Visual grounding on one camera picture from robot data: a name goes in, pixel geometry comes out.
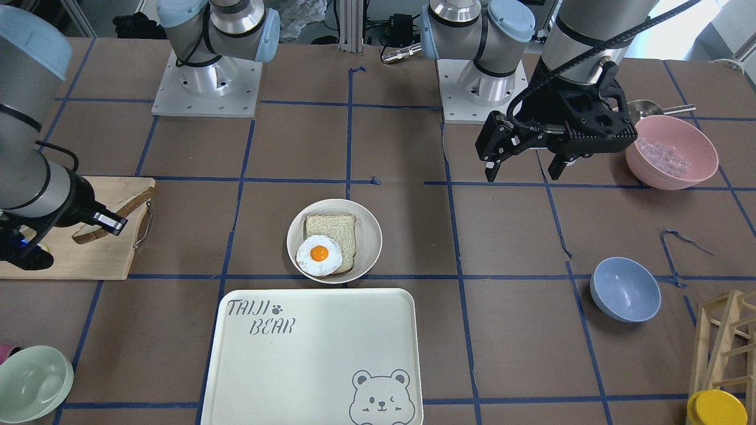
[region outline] bear drawing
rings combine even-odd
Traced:
[[[373,377],[358,371],[352,377],[355,400],[349,406],[349,417],[357,425],[407,425],[415,417],[415,405],[407,387],[409,374],[395,370],[390,377]]]

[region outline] egg white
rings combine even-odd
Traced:
[[[328,257],[323,261],[315,261],[310,257],[310,250],[318,245],[326,247]],[[313,234],[305,239],[296,251],[296,263],[308,275],[317,277],[328,276],[341,266],[343,257],[339,245],[330,237]]]

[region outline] light green bowl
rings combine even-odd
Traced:
[[[55,410],[73,385],[73,368],[48,346],[22,349],[0,365],[0,422],[35,420]]]

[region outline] yellow lid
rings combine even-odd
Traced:
[[[748,421],[748,413],[740,400],[719,389],[694,394],[688,414],[696,425],[745,425]]]

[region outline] metal spoon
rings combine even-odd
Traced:
[[[643,118],[651,115],[672,115],[675,113],[690,112],[696,110],[695,105],[682,105],[679,107],[668,107],[662,109],[657,103],[652,101],[632,101],[627,104],[627,110],[633,124],[637,124]]]

